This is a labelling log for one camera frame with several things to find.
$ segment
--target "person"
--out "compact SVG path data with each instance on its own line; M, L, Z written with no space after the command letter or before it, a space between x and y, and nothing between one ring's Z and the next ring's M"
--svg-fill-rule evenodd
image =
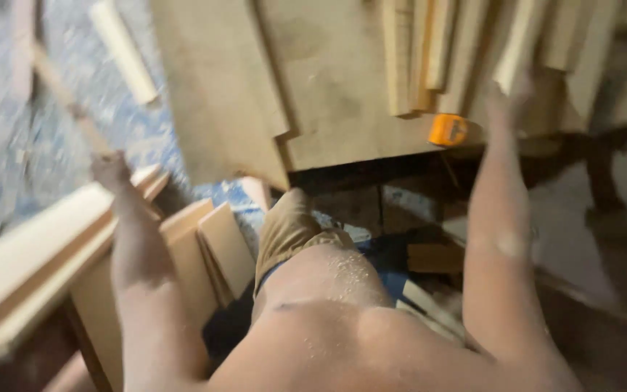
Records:
M463 319L471 350L395 310L350 237L321 229L294 189L265 217L251 328L208 378L158 222L121 153L94 159L95 179L116 196L111 272L125 391L581 391L548 334L529 260L515 124L530 81L519 78L510 98L493 90L469 208Z

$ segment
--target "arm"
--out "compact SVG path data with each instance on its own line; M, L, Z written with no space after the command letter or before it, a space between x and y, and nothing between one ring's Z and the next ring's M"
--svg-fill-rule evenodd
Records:
M517 83L510 98L495 85L488 99L488 146L468 212L464 322L483 352L512 375L548 380L553 390L578 391L536 296L529 199L515 130L531 86L526 74Z
M159 223L130 182L123 155L95 158L92 171L115 194L111 276L123 333L125 390L180 388L205 379L207 350L189 325Z

